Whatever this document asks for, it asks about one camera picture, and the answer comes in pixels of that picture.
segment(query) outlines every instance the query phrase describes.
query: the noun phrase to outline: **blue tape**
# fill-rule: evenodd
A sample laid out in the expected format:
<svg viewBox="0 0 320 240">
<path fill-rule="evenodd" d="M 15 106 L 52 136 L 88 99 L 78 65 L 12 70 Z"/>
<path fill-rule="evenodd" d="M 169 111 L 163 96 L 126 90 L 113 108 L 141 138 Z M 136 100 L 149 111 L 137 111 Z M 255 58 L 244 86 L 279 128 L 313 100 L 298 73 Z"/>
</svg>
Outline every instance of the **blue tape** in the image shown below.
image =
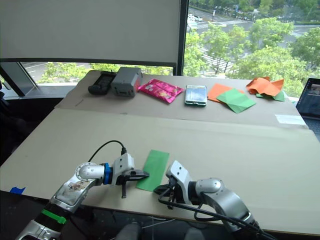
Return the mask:
<svg viewBox="0 0 320 240">
<path fill-rule="evenodd" d="M 111 168 L 109 167 L 108 163 L 105 163 L 104 164 L 104 180 L 103 180 L 104 185 L 109 184 L 110 174 L 112 174 Z"/>
<path fill-rule="evenodd" d="M 11 188 L 10 193 L 13 193 L 13 194 L 22 194 L 25 189 L 26 189 L 25 187 L 20 189 L 20 188 L 17 188 L 17 187 L 15 186 L 15 187 Z"/>
</svg>

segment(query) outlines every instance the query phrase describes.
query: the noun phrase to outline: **laptop screen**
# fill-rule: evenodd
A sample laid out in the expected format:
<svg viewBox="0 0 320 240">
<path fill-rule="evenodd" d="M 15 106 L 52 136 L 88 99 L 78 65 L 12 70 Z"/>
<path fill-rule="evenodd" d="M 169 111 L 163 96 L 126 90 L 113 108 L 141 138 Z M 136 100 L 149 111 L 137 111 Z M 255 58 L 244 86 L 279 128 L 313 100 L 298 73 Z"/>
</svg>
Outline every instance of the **laptop screen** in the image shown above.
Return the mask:
<svg viewBox="0 0 320 240">
<path fill-rule="evenodd" d="M 308 79 L 296 108 L 302 116 L 320 118 L 320 79 Z"/>
</svg>

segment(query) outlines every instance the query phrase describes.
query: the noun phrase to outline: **gray battery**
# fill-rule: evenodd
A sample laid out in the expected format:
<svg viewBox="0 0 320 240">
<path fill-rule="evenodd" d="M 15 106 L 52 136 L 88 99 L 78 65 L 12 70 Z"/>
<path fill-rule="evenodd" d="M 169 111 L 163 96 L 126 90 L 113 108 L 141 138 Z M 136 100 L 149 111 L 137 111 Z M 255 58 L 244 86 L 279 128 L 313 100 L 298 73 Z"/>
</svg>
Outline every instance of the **gray battery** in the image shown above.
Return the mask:
<svg viewBox="0 0 320 240">
<path fill-rule="evenodd" d="M 141 83 L 141 68 L 122 66 L 111 83 L 111 89 L 116 96 L 133 98 Z"/>
</svg>

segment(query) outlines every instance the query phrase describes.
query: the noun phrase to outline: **orange origami paper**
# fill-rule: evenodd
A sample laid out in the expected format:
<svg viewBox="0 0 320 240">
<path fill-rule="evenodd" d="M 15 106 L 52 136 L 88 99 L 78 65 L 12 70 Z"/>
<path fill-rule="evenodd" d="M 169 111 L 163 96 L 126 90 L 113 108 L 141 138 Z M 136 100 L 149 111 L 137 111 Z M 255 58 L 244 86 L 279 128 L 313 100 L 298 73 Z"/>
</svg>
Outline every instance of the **orange origami paper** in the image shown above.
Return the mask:
<svg viewBox="0 0 320 240">
<path fill-rule="evenodd" d="M 222 84 L 219 84 L 219 83 L 216 83 L 209 91 L 208 93 L 208 99 L 211 100 L 211 101 L 215 101 L 215 102 L 218 102 L 218 103 L 222 103 L 221 101 L 219 101 L 217 99 L 217 97 L 221 94 L 223 94 L 224 92 L 226 91 L 229 91 L 233 89 L 233 87 L 229 87 L 229 86 L 225 86 L 225 85 L 222 85 Z"/>
<path fill-rule="evenodd" d="M 246 89 L 248 89 L 251 94 L 276 96 L 280 93 L 284 81 L 284 79 L 270 81 L 269 77 L 256 77 L 246 86 Z"/>
</svg>

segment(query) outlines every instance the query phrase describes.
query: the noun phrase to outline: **laptop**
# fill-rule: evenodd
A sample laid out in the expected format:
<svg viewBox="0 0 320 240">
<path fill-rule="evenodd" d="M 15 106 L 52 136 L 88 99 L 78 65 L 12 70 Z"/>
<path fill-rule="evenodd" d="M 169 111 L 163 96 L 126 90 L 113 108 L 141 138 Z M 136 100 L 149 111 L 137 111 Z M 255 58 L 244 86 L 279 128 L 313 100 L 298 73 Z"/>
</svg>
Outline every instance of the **laptop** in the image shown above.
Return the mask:
<svg viewBox="0 0 320 240">
<path fill-rule="evenodd" d="M 320 79 L 308 79 L 296 109 L 320 141 Z"/>
</svg>

